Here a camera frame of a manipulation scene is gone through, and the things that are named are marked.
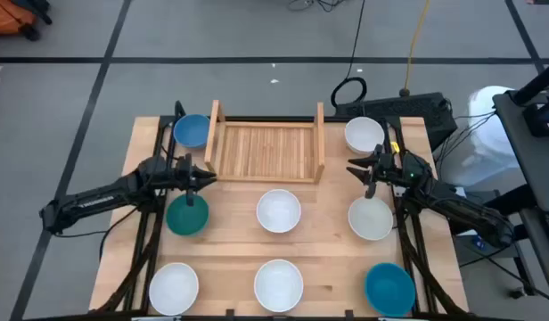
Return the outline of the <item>black device with blue screen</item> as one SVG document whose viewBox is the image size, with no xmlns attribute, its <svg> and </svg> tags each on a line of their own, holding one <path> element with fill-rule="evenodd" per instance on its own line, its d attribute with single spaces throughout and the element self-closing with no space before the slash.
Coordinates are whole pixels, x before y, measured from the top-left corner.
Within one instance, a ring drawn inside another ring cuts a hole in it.
<svg viewBox="0 0 549 321">
<path fill-rule="evenodd" d="M 542 105 L 532 104 L 522 115 L 532 136 L 549 136 L 549 102 Z"/>
</svg>

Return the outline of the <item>white plastic bag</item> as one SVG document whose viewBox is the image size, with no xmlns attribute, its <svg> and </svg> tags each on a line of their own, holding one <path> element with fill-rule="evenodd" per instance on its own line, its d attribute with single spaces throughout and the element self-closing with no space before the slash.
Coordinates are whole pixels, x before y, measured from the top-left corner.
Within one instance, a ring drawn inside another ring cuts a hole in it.
<svg viewBox="0 0 549 321">
<path fill-rule="evenodd" d="M 485 86 L 470 95 L 466 131 L 451 144 L 438 163 L 443 181 L 472 186 L 507 169 L 519 167 L 494 109 L 493 97 L 508 90 L 506 86 Z"/>
</svg>

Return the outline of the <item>blue bowl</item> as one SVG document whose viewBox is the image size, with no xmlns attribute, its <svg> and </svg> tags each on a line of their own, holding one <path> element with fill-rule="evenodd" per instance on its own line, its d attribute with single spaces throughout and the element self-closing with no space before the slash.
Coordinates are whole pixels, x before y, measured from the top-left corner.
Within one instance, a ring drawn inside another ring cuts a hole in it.
<svg viewBox="0 0 549 321">
<path fill-rule="evenodd" d="M 186 148 L 199 149 L 207 145 L 210 120 L 200 114 L 189 114 L 177 121 L 173 137 Z"/>
</svg>

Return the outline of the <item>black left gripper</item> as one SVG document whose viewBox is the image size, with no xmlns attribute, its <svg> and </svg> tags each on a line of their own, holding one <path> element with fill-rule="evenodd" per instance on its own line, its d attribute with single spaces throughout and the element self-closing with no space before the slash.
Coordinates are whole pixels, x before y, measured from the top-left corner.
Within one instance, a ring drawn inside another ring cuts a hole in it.
<svg viewBox="0 0 549 321">
<path fill-rule="evenodd" d="M 213 172 L 200 169 L 193 165 L 193 157 L 190 153 L 180 156 L 174 167 L 174 179 L 176 187 L 185 192 L 197 192 L 204 187 L 216 182 L 217 175 Z"/>
</svg>

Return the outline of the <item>wooden slatted shelf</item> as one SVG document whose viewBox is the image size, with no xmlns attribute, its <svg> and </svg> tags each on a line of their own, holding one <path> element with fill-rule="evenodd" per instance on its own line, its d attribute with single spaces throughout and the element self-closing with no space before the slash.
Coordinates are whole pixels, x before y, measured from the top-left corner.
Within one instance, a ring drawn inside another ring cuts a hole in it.
<svg viewBox="0 0 549 321">
<path fill-rule="evenodd" d="M 219 180 L 317 184 L 325 169 L 324 104 L 310 122 L 229 120 L 212 103 L 204 163 Z"/>
</svg>

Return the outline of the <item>black diagonal pole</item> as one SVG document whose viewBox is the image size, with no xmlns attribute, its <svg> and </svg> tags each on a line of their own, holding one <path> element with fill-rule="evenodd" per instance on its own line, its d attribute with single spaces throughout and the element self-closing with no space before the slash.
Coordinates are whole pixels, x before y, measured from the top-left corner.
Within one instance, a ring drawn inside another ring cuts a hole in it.
<svg viewBox="0 0 549 321">
<path fill-rule="evenodd" d="M 549 87 L 549 66 L 517 91 L 512 96 L 512 100 L 518 105 L 527 103 L 547 87 Z"/>
</svg>

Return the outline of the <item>teal bowl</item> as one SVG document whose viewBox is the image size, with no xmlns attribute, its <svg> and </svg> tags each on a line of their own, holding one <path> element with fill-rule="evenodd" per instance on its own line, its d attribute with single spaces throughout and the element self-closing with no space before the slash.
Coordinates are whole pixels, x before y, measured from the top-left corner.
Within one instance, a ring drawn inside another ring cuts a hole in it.
<svg viewBox="0 0 549 321">
<path fill-rule="evenodd" d="M 388 262 L 380 263 L 366 274 L 365 297 L 381 315 L 404 317 L 415 304 L 414 281 L 400 266 Z"/>
</svg>

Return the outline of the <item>black wheeled base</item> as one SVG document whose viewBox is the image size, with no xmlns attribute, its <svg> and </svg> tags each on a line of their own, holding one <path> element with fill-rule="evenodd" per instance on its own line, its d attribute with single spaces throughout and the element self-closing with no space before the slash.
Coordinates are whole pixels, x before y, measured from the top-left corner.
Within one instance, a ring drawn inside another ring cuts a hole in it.
<svg viewBox="0 0 549 321">
<path fill-rule="evenodd" d="M 46 25 L 53 23 L 48 15 L 51 8 L 48 0 L 11 0 L 13 4 L 21 9 L 19 32 L 29 41 L 35 42 L 40 38 L 36 27 L 40 19 Z"/>
</svg>

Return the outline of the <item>dark grey desk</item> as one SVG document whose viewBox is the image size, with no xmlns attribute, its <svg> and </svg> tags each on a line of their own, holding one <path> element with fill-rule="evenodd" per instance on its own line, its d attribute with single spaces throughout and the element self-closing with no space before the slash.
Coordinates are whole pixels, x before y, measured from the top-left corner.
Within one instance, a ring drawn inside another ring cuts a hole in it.
<svg viewBox="0 0 549 321">
<path fill-rule="evenodd" d="M 549 212 L 549 136 L 532 135 L 523 108 L 508 93 L 495 95 L 493 102 L 538 207 Z"/>
</svg>

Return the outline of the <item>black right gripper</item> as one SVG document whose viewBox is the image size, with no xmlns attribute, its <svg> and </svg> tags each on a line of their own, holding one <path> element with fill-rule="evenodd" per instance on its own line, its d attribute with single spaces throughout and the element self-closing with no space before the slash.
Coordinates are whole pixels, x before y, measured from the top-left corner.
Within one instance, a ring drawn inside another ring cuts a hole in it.
<svg viewBox="0 0 549 321">
<path fill-rule="evenodd" d="M 394 155 L 384 152 L 381 144 L 376 145 L 373 154 L 364 158 L 350 159 L 348 162 L 361 168 L 372 167 L 371 171 L 347 168 L 347 171 L 363 184 L 380 181 L 391 185 L 406 185 L 403 170 L 395 164 Z"/>
</svg>

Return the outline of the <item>dark green bowl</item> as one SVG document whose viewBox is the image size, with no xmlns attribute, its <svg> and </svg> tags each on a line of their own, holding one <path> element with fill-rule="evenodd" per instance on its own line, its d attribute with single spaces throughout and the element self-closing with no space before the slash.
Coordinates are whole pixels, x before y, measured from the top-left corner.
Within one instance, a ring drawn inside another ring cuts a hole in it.
<svg viewBox="0 0 549 321">
<path fill-rule="evenodd" d="M 166 223 L 176 235 L 193 236 L 209 222 L 209 205 L 198 194 L 193 196 L 193 205 L 187 204 L 187 195 L 176 197 L 168 206 Z"/>
</svg>

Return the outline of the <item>black mesh computer case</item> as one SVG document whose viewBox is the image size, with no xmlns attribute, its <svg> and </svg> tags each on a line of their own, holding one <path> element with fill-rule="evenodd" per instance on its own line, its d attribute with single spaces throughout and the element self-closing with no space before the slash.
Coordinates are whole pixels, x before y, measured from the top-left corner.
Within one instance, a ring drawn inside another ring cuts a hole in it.
<svg viewBox="0 0 549 321">
<path fill-rule="evenodd" d="M 366 116 L 373 119 L 421 117 L 425 123 L 432 151 L 435 151 L 457 130 L 451 104 L 440 92 L 340 104 L 335 107 L 335 115 Z"/>
</svg>

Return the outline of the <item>black stand frame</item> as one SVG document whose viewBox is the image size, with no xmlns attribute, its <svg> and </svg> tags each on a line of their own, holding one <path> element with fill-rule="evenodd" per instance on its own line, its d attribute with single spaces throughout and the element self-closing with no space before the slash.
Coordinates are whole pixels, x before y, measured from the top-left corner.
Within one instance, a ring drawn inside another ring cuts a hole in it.
<svg viewBox="0 0 549 321">
<path fill-rule="evenodd" d="M 533 208 L 537 205 L 534 194 L 528 185 L 521 185 L 504 194 L 500 194 L 497 190 L 492 192 L 471 192 L 463 189 L 463 192 L 467 199 L 486 203 L 488 207 L 497 209 L 506 218 L 519 210 Z M 517 280 L 522 283 L 522 287 L 510 290 L 508 295 L 513 299 L 518 299 L 522 296 L 536 296 L 537 293 L 533 288 L 534 282 L 532 276 L 524 266 L 523 253 L 516 243 L 528 238 L 527 229 L 523 225 L 518 225 L 514 227 L 513 232 L 514 241 L 510 245 L 504 247 L 485 247 L 483 251 L 475 247 L 475 252 L 479 254 L 479 257 L 461 264 L 460 267 L 463 268 L 481 262 L 484 259 L 488 259 L 495 265 L 496 262 L 493 259 L 497 255 L 503 254 L 505 258 L 513 259 L 515 267 L 518 270 Z M 472 236 L 465 236 L 465 239 L 471 241 Z"/>
</svg>

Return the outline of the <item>white ceramic bowl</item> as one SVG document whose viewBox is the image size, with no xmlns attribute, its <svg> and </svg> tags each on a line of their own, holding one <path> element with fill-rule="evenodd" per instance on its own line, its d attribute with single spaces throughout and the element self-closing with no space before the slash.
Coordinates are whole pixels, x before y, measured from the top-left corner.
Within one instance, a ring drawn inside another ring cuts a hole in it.
<svg viewBox="0 0 549 321">
<path fill-rule="evenodd" d="M 265 263 L 254 279 L 254 293 L 258 303 L 274 313 L 294 309 L 304 292 L 304 281 L 299 269 L 285 259 Z"/>
<path fill-rule="evenodd" d="M 177 316 L 193 305 L 198 293 L 199 279 L 195 271 L 185 263 L 169 263 L 153 276 L 149 300 L 161 315 Z"/>
<path fill-rule="evenodd" d="M 374 119 L 356 117 L 351 119 L 344 130 L 349 149 L 357 154 L 367 155 L 374 151 L 378 144 L 383 144 L 385 133 Z"/>
<path fill-rule="evenodd" d="M 291 231 L 299 223 L 301 205 L 293 193 L 284 189 L 274 189 L 261 196 L 256 216 L 265 230 L 283 234 Z"/>
<path fill-rule="evenodd" d="M 393 214 L 381 199 L 360 197 L 348 209 L 348 223 L 360 238 L 379 241 L 391 232 Z"/>
</svg>

